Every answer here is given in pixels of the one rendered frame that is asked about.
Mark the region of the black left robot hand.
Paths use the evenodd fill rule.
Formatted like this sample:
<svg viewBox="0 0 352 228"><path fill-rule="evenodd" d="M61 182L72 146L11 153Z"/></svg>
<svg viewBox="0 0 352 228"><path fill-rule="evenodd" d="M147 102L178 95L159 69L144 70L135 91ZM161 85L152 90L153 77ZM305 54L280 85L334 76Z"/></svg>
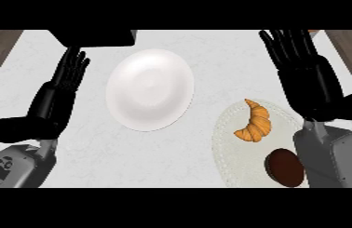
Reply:
<svg viewBox="0 0 352 228"><path fill-rule="evenodd" d="M24 116L0 118L0 142L54 140L70 117L75 92L90 59L78 47L69 47L57 62L51 79L39 87Z"/></svg>

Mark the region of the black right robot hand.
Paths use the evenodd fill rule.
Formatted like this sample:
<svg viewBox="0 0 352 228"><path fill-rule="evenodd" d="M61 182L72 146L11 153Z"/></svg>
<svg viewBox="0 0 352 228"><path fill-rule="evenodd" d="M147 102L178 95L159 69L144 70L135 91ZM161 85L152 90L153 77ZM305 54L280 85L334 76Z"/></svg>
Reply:
<svg viewBox="0 0 352 228"><path fill-rule="evenodd" d="M307 30L260 30L258 36L292 111L307 121L352 120L352 94L341 93L334 69Z"/></svg>

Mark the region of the white oval plate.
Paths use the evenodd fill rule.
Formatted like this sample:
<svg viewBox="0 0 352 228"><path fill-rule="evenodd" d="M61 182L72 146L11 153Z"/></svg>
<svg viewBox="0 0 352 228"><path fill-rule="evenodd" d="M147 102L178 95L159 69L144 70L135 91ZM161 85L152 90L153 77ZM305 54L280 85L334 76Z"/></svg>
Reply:
<svg viewBox="0 0 352 228"><path fill-rule="evenodd" d="M193 75L183 58L163 49L132 53L116 65L106 85L113 119L135 131L169 126L193 97Z"/></svg>

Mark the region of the golden croissant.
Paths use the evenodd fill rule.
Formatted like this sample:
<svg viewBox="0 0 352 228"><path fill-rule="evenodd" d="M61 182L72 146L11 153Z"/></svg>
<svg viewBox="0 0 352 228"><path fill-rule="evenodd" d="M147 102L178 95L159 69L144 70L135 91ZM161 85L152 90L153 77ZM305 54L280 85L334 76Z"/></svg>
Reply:
<svg viewBox="0 0 352 228"><path fill-rule="evenodd" d="M243 102L249 109L248 123L242 129L233 131L233 135L242 141L258 142L270 132L268 112L255 101Z"/></svg>

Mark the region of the black appliance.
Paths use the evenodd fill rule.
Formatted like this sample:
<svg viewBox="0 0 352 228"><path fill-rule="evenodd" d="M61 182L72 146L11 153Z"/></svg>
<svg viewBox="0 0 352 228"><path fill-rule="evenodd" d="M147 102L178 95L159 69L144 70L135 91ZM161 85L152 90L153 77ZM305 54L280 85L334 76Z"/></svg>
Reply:
<svg viewBox="0 0 352 228"><path fill-rule="evenodd" d="M50 30L64 47L129 47L135 41L135 30Z"/></svg>

